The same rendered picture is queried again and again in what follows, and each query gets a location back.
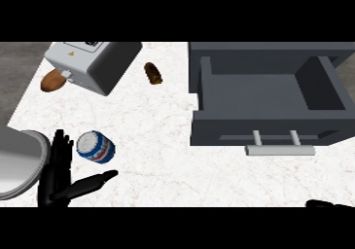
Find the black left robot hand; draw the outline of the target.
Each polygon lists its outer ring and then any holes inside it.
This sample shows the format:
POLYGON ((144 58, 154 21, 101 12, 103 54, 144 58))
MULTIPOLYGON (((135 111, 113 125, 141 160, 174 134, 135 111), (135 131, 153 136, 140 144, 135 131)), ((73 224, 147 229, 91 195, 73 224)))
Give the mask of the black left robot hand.
POLYGON ((50 162, 44 166, 38 185, 38 206, 67 207, 75 198, 98 191, 104 184, 119 175, 118 170, 109 170, 72 182, 75 141, 58 129, 51 145, 50 162))

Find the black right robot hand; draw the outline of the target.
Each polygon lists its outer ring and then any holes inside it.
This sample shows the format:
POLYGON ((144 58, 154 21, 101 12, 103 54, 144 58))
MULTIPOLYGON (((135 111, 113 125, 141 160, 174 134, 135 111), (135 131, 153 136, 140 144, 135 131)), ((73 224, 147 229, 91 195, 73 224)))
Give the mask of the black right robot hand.
POLYGON ((333 204, 329 201, 323 201, 323 200, 317 200, 317 199, 310 199, 305 202, 305 206, 307 207, 353 207, 353 206, 348 206, 348 205, 344 205, 344 204, 333 204))

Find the blue and white can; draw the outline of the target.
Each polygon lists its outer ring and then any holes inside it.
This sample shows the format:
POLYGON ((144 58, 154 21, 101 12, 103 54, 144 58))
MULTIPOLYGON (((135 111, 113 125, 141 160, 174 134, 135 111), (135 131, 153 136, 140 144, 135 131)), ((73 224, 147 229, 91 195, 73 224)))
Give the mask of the blue and white can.
POLYGON ((79 137, 76 151, 82 158, 104 164, 115 157, 116 145, 100 131, 92 130, 79 137))

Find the grey open drawer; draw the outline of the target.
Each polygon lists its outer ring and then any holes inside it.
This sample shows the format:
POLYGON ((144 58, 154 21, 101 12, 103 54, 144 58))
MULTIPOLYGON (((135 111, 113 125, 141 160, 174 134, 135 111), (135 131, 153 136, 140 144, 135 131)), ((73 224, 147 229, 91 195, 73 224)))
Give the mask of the grey open drawer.
POLYGON ((289 145, 292 133, 316 146, 355 137, 355 104, 324 56, 287 75, 217 75, 205 56, 199 87, 194 146, 252 145, 255 134, 267 145, 289 145))

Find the pale grey round appliance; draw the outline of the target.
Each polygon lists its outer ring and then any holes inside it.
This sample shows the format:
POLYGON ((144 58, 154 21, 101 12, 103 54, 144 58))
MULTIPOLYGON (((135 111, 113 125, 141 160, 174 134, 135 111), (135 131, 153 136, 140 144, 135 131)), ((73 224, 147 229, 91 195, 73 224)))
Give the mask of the pale grey round appliance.
POLYGON ((51 143, 35 130, 0 124, 0 200, 20 196, 39 180, 50 161, 51 143))

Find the brown potato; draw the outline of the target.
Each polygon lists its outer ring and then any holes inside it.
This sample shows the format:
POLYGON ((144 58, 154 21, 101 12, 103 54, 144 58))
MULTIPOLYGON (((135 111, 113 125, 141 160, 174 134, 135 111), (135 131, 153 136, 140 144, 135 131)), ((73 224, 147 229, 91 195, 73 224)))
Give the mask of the brown potato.
POLYGON ((66 84, 66 77, 60 74, 58 70, 54 69, 44 77, 41 81, 41 89, 45 92, 58 90, 66 84))

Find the pale grey box appliance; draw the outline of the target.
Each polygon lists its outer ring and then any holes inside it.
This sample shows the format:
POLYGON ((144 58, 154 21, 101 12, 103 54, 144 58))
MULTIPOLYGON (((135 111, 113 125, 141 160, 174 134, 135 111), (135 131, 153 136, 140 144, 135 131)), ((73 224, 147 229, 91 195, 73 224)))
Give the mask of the pale grey box appliance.
POLYGON ((70 83, 107 96, 141 48, 140 42, 57 42, 45 58, 70 83))

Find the dark brown oblong vegetable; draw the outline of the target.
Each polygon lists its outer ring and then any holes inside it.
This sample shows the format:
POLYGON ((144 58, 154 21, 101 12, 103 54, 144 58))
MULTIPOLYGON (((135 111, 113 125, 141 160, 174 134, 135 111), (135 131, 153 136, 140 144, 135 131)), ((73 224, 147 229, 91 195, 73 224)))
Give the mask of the dark brown oblong vegetable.
POLYGON ((146 74, 150 80, 150 84, 151 85, 162 84, 163 83, 162 74, 160 74, 160 71, 156 65, 151 62, 146 63, 144 70, 146 70, 146 74))

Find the grey cabinet body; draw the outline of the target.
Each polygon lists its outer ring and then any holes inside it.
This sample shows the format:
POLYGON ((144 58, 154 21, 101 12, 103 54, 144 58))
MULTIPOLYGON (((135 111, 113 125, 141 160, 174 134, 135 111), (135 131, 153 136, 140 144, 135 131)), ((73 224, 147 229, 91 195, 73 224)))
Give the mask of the grey cabinet body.
POLYGON ((354 53, 353 42, 190 42, 188 92, 197 92, 203 57, 218 75, 292 74, 310 57, 327 57, 338 67, 354 53))

